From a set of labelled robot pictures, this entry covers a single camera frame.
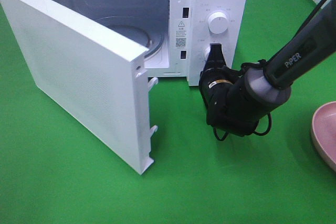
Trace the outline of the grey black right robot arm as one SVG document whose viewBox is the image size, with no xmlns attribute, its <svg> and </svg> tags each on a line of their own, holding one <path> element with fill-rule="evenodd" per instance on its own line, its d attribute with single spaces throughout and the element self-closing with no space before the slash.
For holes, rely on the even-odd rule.
<svg viewBox="0 0 336 224">
<path fill-rule="evenodd" d="M 268 61 L 226 66 L 221 44 L 211 44 L 199 90 L 214 131 L 257 134 L 259 120 L 288 101 L 291 85 L 335 52 L 335 0 L 329 1 Z"/>
</svg>

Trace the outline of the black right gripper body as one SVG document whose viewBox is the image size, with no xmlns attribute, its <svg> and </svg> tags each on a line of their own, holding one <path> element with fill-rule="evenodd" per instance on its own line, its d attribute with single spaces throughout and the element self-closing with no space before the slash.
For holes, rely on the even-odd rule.
<svg viewBox="0 0 336 224">
<path fill-rule="evenodd" d="M 230 133 L 251 135 L 257 127 L 257 122 L 244 122 L 226 114 L 228 92 L 241 75 L 241 70 L 227 67 L 224 60 L 207 61 L 200 74 L 198 86 L 206 107 L 206 123 L 213 128 L 215 137 L 218 136 L 217 130 L 224 131 L 224 137 Z"/>
</svg>

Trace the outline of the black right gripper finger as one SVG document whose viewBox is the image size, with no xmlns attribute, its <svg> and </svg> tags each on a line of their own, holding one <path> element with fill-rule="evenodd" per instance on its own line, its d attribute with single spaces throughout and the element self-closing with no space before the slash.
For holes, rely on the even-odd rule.
<svg viewBox="0 0 336 224">
<path fill-rule="evenodd" d="M 213 64 L 225 65 L 225 57 L 222 51 L 222 44 L 220 43 L 211 43 L 210 51 L 208 53 L 207 62 Z"/>
</svg>

